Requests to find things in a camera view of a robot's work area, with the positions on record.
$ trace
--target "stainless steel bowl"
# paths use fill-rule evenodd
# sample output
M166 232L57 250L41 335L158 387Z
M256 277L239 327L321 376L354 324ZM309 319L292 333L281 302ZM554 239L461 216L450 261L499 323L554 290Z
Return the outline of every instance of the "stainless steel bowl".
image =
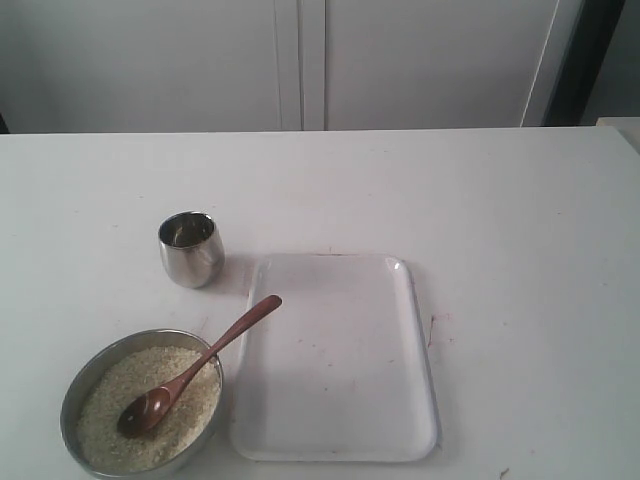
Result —
M169 346L183 347L199 352L204 351L209 347L207 342L202 340L200 337L180 330L147 330L145 332L135 333L112 343L89 360L71 383L71 386L64 397L64 401L62 402L62 411L60 413L60 430L62 431L62 439L64 440L67 450L69 450L69 453L75 461L94 477L155 479L169 475L182 467L202 446L204 446L209 437L211 437L211 435L216 431L222 416L224 394L222 365L217 357L213 358L211 362L215 365L216 371L220 376L220 395L218 403L211 415L211 420L209 420L209 423L205 426L202 433L191 443L191 445L178 455L152 469L121 474L96 470L82 455L77 435L78 420L87 396L92 392L104 372L109 367L115 365L124 357L134 352L139 352L149 347Z

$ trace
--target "rice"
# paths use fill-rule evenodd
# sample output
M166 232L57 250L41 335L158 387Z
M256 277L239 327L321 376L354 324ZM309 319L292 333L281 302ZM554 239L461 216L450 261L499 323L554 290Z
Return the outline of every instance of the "rice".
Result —
M104 472L130 473L158 466L187 448L211 419L220 396L220 378L211 363L198 372L166 418L144 436L125 438L116 426L133 400L179 375L199 356L186 348L151 347L107 370L78 421L86 460Z

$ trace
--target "stainless steel cup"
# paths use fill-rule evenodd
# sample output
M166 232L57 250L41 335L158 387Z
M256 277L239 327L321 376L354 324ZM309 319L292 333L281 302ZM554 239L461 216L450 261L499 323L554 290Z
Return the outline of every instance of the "stainless steel cup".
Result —
M168 218L158 230L162 265L178 285L199 288L224 265L218 227L206 213L184 212Z

